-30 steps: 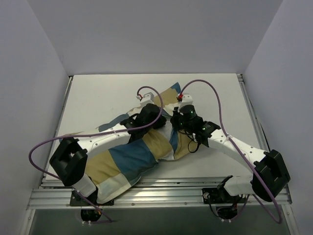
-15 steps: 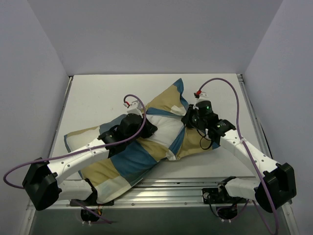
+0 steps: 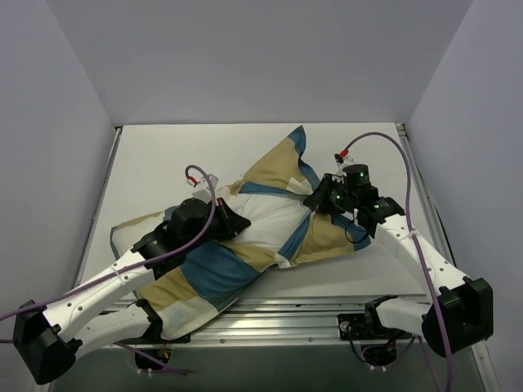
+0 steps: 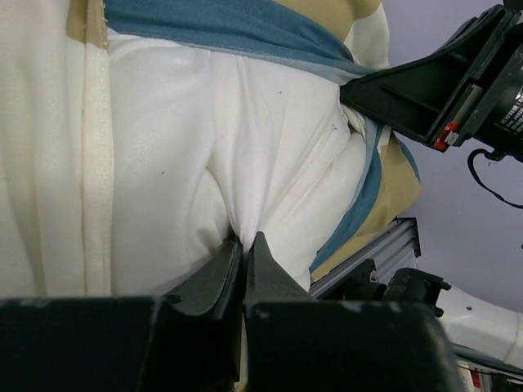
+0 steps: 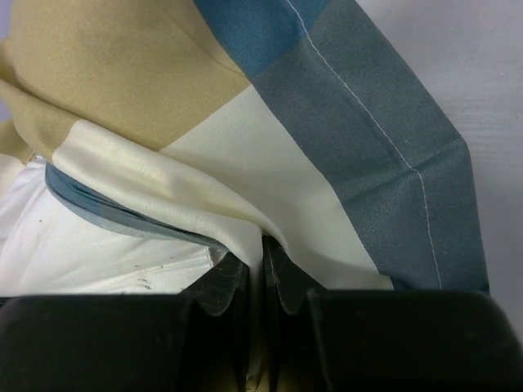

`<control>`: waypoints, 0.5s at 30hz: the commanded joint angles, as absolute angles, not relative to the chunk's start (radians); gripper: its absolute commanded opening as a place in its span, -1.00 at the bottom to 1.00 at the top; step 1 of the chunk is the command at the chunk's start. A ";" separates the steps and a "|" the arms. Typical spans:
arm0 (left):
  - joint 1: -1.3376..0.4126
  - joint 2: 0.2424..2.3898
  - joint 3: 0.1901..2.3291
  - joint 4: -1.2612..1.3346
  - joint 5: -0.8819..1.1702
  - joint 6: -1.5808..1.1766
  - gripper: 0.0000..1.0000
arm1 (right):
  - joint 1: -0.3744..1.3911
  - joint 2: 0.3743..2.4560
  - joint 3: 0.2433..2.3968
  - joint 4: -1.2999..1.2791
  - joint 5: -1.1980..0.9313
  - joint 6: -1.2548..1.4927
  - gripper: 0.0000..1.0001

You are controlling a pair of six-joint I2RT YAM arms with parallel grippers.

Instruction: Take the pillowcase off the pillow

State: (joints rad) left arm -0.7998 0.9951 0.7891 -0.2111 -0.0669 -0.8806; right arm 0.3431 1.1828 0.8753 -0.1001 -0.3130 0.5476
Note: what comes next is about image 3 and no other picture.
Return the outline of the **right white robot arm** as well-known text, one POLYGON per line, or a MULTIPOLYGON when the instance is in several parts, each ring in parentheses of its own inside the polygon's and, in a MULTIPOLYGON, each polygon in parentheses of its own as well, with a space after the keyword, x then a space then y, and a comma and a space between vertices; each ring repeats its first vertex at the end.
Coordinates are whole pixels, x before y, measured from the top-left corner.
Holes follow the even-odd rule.
POLYGON ((494 334, 492 287, 453 266, 418 233, 400 204, 380 196, 368 166, 352 164, 324 175, 305 204, 314 212, 350 213, 364 237, 383 245, 427 297, 417 303, 387 295, 367 303, 362 319, 370 336, 390 330, 417 335, 445 358, 494 334))

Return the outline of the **white pillow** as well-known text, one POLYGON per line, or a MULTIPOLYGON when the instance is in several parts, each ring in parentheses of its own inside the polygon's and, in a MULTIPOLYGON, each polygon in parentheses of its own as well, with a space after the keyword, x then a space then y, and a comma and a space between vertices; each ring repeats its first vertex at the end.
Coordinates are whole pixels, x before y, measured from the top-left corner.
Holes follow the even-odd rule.
POLYGON ((264 194, 238 194, 224 200, 233 212, 251 222, 233 241, 273 252, 287 242, 310 211, 297 199, 264 194))

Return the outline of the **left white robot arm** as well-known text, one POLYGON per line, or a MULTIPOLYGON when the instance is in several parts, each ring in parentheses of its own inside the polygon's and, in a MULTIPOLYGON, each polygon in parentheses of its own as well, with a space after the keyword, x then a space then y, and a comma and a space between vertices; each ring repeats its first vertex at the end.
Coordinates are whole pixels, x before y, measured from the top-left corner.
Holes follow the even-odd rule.
POLYGON ((13 345, 39 385, 62 376, 81 356, 129 339, 156 342, 165 322, 146 300, 107 314, 130 292, 181 266, 189 252, 209 242, 231 240, 251 222, 223 198, 189 198, 169 219, 125 251, 97 276, 47 305, 28 301, 16 315, 13 345))

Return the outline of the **checked blue beige pillowcase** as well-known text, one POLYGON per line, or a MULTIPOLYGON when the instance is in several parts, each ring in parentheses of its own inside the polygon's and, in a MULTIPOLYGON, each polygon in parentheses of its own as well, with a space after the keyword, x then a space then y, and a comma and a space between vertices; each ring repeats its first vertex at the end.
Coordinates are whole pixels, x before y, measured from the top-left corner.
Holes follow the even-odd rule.
MULTIPOLYGON (((240 180, 217 189, 217 197, 264 194, 297 199, 303 205, 320 183, 314 169, 302 159, 305 151, 306 132, 299 126, 240 180)), ((148 301, 163 323, 188 323, 193 332, 230 307, 271 268, 287 269, 345 256, 370 244, 363 229, 343 214, 309 210, 278 251, 233 239, 206 243, 189 252, 181 266, 138 288, 138 300, 148 301)))

